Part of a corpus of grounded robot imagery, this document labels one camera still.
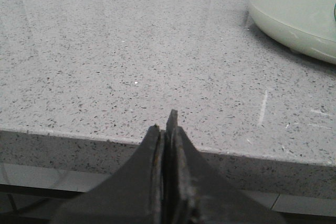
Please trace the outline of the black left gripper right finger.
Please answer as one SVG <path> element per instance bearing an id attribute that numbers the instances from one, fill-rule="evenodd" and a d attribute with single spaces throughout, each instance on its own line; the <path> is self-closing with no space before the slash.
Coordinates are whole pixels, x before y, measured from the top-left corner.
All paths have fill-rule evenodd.
<path id="1" fill-rule="evenodd" d="M 192 144 L 172 110 L 164 150 L 165 223 L 285 223 L 227 182 Z"/>

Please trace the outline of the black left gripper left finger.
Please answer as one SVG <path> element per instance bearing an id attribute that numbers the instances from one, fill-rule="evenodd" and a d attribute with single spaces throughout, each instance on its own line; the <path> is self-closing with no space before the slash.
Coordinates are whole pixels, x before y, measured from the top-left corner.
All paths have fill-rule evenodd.
<path id="1" fill-rule="evenodd" d="M 160 128 L 149 127 L 124 165 L 61 205 L 51 223 L 161 223 L 163 147 Z"/>

